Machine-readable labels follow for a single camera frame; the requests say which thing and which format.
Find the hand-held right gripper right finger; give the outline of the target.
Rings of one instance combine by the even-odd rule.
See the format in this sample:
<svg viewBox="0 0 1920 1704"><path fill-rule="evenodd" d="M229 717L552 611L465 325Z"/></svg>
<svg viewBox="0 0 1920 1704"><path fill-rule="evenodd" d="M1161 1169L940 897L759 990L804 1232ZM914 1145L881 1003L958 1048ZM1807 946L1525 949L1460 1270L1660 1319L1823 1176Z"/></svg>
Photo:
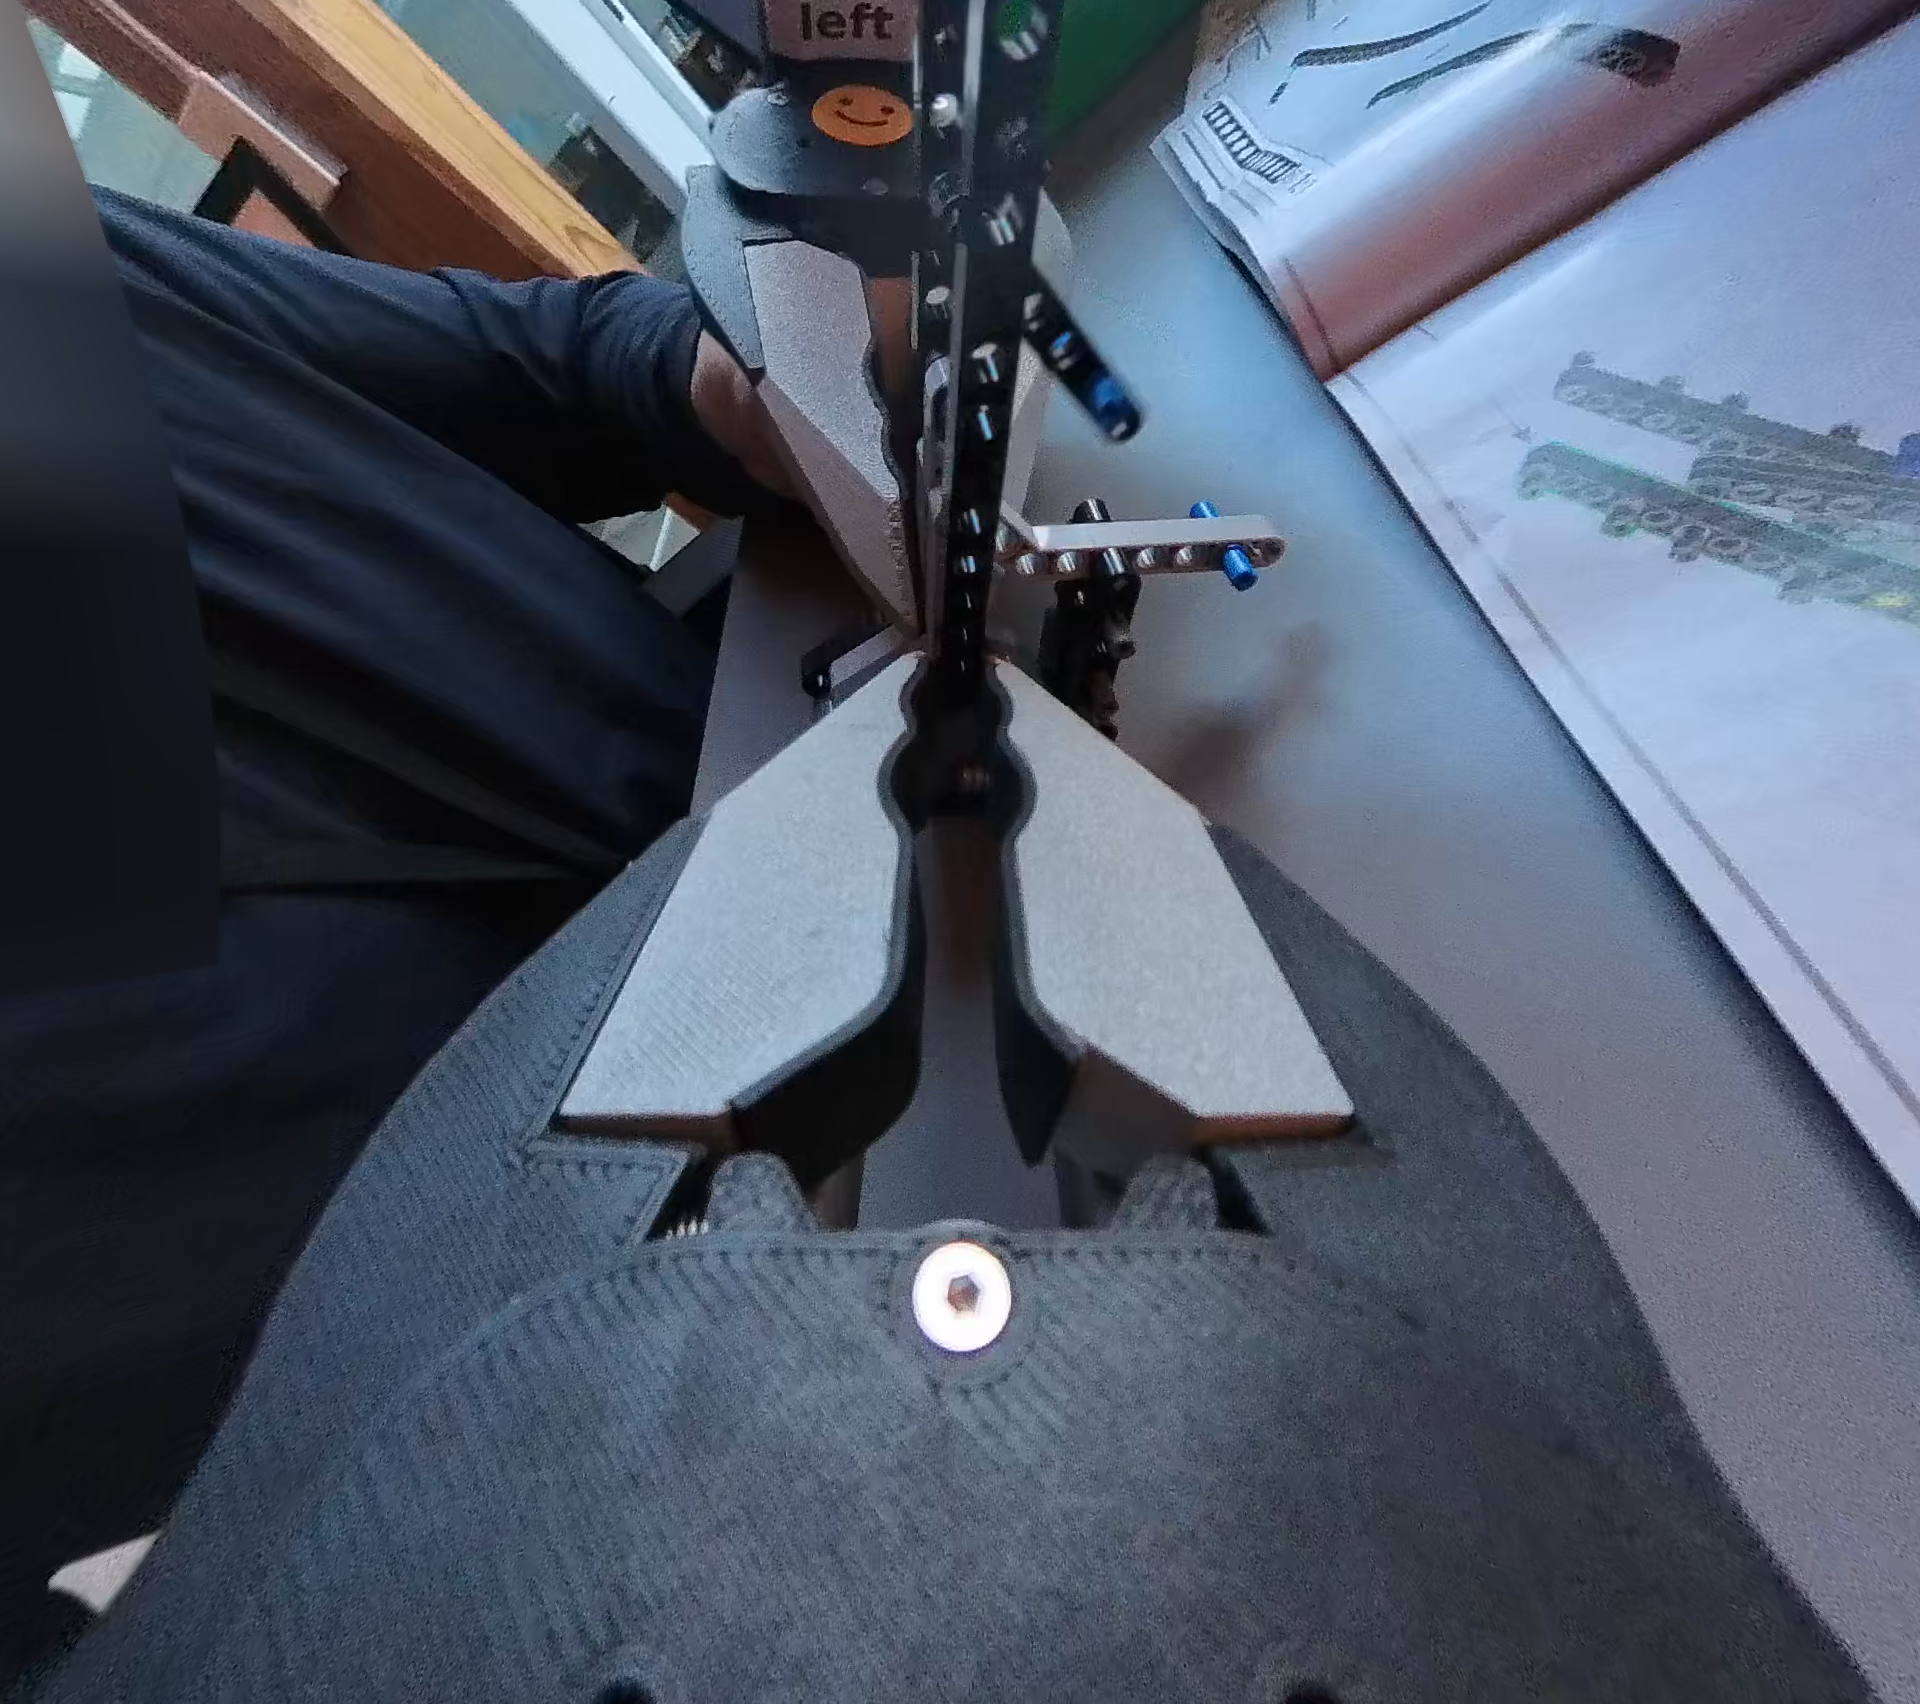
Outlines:
<svg viewBox="0 0 1920 1704"><path fill-rule="evenodd" d="M1144 1165L1327 1143L1356 1123L1203 812L1009 660L993 668L994 1053L1063 1225Z"/></svg>

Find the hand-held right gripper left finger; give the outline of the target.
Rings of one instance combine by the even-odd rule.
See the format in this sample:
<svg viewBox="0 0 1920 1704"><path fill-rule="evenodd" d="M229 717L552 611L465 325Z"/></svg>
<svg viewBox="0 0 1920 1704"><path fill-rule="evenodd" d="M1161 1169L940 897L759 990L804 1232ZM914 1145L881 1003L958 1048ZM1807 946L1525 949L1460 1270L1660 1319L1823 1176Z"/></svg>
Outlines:
<svg viewBox="0 0 1920 1704"><path fill-rule="evenodd" d="M896 658L714 805L558 1104L582 1138L835 1181L918 1082L925 928Z"/></svg>

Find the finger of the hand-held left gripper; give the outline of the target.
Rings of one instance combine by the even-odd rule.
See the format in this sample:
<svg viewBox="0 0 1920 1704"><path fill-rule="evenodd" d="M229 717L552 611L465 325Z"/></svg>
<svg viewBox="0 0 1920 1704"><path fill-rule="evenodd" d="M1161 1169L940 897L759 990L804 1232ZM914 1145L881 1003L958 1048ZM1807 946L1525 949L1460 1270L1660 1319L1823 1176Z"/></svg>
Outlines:
<svg viewBox="0 0 1920 1704"><path fill-rule="evenodd" d="M1056 211L1041 211L1035 231L1033 264L1051 293L1073 286L1074 248L1065 219ZM1021 356L1014 385L1014 405L1009 427L1006 463L1002 473L1002 516L1031 516L1028 490L1038 463L1045 420L1056 378L1045 359L1045 348L1021 333Z"/></svg>
<svg viewBox="0 0 1920 1704"><path fill-rule="evenodd" d="M909 496L875 373L866 281L839 253L759 243L745 253L782 459L841 562L900 631L922 624Z"/></svg>

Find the long black lego beam assembly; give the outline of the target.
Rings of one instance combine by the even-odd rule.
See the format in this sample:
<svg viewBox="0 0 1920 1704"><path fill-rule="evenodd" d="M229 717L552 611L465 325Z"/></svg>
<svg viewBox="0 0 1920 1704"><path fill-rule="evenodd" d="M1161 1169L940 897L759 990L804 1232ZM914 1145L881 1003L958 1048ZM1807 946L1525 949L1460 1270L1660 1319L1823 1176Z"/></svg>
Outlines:
<svg viewBox="0 0 1920 1704"><path fill-rule="evenodd" d="M925 226L913 339L925 376L917 503L925 638L895 774L913 827L984 809L1002 713L991 613L1017 460L1027 307L1066 0L922 0Z"/></svg>

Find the person's left forearm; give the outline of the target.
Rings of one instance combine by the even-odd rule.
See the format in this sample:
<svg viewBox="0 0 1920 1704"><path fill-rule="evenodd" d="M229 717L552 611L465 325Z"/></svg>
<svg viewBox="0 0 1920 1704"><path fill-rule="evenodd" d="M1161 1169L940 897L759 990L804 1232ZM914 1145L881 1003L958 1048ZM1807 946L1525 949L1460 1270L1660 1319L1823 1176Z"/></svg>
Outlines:
<svg viewBox="0 0 1920 1704"><path fill-rule="evenodd" d="M761 495L706 436L693 294L663 277L411 272L90 188L131 294L182 313L189 356L253 353L398 420L550 516L595 523L670 495L722 519Z"/></svg>

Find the small grey lego piece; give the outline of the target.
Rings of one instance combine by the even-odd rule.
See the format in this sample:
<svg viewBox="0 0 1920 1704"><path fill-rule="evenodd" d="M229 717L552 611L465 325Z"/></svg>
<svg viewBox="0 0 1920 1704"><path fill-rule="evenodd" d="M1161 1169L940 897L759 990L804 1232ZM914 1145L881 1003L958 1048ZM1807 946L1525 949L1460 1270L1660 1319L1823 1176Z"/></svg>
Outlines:
<svg viewBox="0 0 1920 1704"><path fill-rule="evenodd" d="M822 709L833 709L872 683L893 663L918 660L918 642L896 627L844 631L815 645L798 660L800 691Z"/></svg>

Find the light grey lego beam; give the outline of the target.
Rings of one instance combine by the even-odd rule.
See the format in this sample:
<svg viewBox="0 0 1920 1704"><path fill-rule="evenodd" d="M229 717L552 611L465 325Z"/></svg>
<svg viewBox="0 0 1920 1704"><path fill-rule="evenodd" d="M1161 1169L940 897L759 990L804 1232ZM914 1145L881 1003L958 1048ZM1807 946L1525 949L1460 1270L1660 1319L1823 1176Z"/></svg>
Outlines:
<svg viewBox="0 0 1920 1704"><path fill-rule="evenodd" d="M1259 514L1203 511L1189 516L1035 523L1005 511L994 564L1001 577L1054 587L1223 575L1237 591L1244 591L1248 578L1283 564L1286 548L1279 528Z"/></svg>

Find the small black lego assembly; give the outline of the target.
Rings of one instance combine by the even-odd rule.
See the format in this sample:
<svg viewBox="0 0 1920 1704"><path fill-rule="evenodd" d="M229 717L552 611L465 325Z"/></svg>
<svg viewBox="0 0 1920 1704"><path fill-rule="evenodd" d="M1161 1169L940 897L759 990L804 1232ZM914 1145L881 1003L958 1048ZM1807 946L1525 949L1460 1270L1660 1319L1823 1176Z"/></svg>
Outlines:
<svg viewBox="0 0 1920 1704"><path fill-rule="evenodd" d="M1129 570L1065 581L1042 621L1041 685L1108 741L1118 738L1118 673L1137 654L1140 591L1143 581Z"/></svg>

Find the lego instruction booklet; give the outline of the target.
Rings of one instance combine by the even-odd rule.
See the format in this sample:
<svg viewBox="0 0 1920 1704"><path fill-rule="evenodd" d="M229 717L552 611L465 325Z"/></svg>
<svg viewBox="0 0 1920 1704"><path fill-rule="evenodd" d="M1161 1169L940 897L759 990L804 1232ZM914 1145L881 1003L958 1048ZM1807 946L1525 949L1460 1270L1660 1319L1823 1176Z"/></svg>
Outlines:
<svg viewBox="0 0 1920 1704"><path fill-rule="evenodd" d="M1918 1178L1918 27L1328 390L1887 1178Z"/></svg>

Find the person's left hand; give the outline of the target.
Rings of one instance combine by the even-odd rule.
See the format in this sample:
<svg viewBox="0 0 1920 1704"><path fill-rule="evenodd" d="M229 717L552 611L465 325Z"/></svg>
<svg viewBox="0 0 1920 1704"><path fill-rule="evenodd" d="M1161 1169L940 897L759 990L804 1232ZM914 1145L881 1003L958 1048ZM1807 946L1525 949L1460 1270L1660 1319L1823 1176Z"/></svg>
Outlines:
<svg viewBox="0 0 1920 1704"><path fill-rule="evenodd" d="M695 419L737 469L759 488L816 523L815 504L800 485L761 387L706 329L701 331L688 378Z"/></svg>

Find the printed paper sheet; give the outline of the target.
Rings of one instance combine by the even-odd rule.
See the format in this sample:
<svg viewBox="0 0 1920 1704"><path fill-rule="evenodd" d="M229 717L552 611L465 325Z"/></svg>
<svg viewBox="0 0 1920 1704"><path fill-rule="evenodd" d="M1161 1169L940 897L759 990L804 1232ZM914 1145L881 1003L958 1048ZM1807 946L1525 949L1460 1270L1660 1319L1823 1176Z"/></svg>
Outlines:
<svg viewBox="0 0 1920 1704"><path fill-rule="evenodd" d="M1569 0L1211 0L1185 109L1156 138L1235 263L1283 298L1308 195L1445 83L1538 42L1592 41Z"/></svg>

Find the person's dark clothing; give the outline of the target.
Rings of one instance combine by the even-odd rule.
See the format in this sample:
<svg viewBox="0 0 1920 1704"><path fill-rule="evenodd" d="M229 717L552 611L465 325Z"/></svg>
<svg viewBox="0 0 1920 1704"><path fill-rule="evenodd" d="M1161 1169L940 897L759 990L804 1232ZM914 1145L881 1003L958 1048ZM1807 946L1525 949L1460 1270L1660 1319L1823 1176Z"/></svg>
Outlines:
<svg viewBox="0 0 1920 1704"><path fill-rule="evenodd" d="M5 1682L161 1525L320 1212L479 1004L693 799L712 653L569 526L205 592L214 965L5 1004Z"/></svg>

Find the wooden cabinet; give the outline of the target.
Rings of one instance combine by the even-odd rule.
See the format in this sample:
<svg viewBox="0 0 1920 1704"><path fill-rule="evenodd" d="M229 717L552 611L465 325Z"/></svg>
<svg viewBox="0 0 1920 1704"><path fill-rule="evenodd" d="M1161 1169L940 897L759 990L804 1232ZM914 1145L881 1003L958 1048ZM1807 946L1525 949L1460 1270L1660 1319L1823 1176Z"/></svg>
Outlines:
<svg viewBox="0 0 1920 1704"><path fill-rule="evenodd" d="M349 248L412 271L593 279L634 256L374 0L114 0L344 167Z"/></svg>

